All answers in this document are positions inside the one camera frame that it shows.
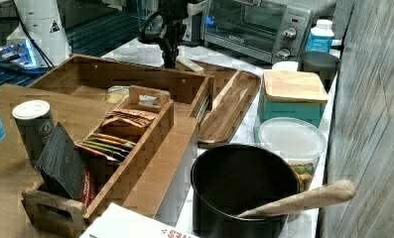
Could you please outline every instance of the wooden wall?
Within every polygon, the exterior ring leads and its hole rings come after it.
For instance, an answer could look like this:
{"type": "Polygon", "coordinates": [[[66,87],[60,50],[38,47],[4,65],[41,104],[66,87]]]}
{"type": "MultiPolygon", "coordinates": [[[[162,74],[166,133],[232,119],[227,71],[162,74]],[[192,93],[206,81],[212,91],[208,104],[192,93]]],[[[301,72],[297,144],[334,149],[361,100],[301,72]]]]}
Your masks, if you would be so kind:
{"type": "Polygon", "coordinates": [[[325,209],[322,237],[394,237],[394,0],[356,0],[341,58],[328,181],[356,198],[325,209]]]}

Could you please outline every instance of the toaster oven door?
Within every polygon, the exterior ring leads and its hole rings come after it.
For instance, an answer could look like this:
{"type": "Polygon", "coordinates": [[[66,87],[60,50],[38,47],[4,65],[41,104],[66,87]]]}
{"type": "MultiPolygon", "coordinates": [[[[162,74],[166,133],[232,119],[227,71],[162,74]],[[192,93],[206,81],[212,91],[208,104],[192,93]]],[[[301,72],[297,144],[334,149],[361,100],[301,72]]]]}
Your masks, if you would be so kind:
{"type": "Polygon", "coordinates": [[[286,6],[269,1],[211,0],[205,35],[271,54],[286,6]]]}

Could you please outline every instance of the wooden tray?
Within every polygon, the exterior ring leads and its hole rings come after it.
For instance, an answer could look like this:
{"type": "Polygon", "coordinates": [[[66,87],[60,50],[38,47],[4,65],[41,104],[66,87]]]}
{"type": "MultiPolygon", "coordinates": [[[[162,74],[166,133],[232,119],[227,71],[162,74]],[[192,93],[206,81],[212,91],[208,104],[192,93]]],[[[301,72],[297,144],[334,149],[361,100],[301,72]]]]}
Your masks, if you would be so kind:
{"type": "Polygon", "coordinates": [[[114,85],[140,85],[167,90],[175,113],[198,118],[198,145],[228,143],[243,120],[261,84],[254,73],[195,61],[204,74],[72,55],[30,87],[103,100],[114,85]],[[204,103],[210,102],[203,114],[204,103]]]}
{"type": "Polygon", "coordinates": [[[159,115],[145,129],[124,125],[101,127],[99,124],[91,130],[88,136],[94,132],[104,133],[134,141],[136,146],[119,164],[90,160],[98,194],[89,207],[85,208],[79,201],[49,194],[40,186],[24,191],[23,204],[36,228],[65,237],[77,237],[111,202],[122,205],[174,125],[173,100],[167,91],[131,86],[130,94],[115,108],[146,110],[159,115]],[[157,97],[160,105],[142,105],[140,95],[157,97]]]}
{"type": "Polygon", "coordinates": [[[195,61],[213,75],[213,101],[200,124],[198,146],[211,148],[230,142],[261,85],[248,71],[195,61]]]}
{"type": "Polygon", "coordinates": [[[96,100],[103,100],[115,85],[155,88],[170,92],[175,112],[197,117],[212,92],[211,81],[210,75],[72,55],[29,87],[96,100]]]}

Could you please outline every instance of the toaster oven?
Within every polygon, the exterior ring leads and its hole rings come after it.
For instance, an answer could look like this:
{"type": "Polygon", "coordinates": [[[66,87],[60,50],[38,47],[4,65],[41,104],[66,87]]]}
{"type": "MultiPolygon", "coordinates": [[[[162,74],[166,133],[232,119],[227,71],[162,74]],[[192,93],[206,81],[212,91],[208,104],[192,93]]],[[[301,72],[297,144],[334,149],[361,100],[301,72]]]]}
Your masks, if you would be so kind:
{"type": "Polygon", "coordinates": [[[297,60],[306,46],[314,11],[279,0],[209,0],[201,28],[213,43],[242,54],[277,62],[297,60]]]}

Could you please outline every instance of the white counter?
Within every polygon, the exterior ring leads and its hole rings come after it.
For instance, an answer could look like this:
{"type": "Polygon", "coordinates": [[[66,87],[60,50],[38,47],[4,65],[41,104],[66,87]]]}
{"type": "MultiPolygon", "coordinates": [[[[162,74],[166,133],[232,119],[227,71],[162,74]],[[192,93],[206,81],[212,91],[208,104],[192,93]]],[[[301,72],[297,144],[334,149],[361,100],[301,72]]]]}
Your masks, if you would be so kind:
{"type": "MultiPolygon", "coordinates": [[[[231,57],[232,53],[228,50],[214,51],[205,47],[180,47],[180,55],[190,60],[200,60],[213,64],[233,67],[240,70],[250,71],[257,74],[261,78],[263,77],[263,70],[269,69],[272,66],[271,64],[268,64],[261,67],[259,65],[249,63],[248,61],[251,61],[251,58],[236,59],[231,57]]],[[[103,58],[111,58],[114,60],[129,61],[152,66],[160,66],[163,64],[162,53],[158,45],[143,45],[137,40],[125,44],[121,48],[118,48],[115,51],[103,56],[103,58]]],[[[333,96],[334,84],[330,89],[328,104],[320,124],[320,131],[324,133],[327,139],[329,135],[333,96]]],[[[230,143],[243,143],[251,145],[255,144],[253,138],[253,126],[255,124],[258,99],[259,93],[253,100],[251,107],[249,108],[245,118],[243,119],[230,143]]],[[[204,149],[198,149],[198,154],[200,155],[203,151],[204,149]]],[[[328,150],[326,150],[326,152],[323,153],[319,159],[315,176],[311,184],[311,189],[319,187],[323,183],[327,151],[328,150]]],[[[176,226],[178,229],[188,233],[192,233],[193,231],[193,193],[194,192],[191,188],[176,226]]],[[[280,237],[315,237],[318,215],[318,209],[302,212],[301,216],[299,216],[296,220],[286,222],[280,237]]]]}

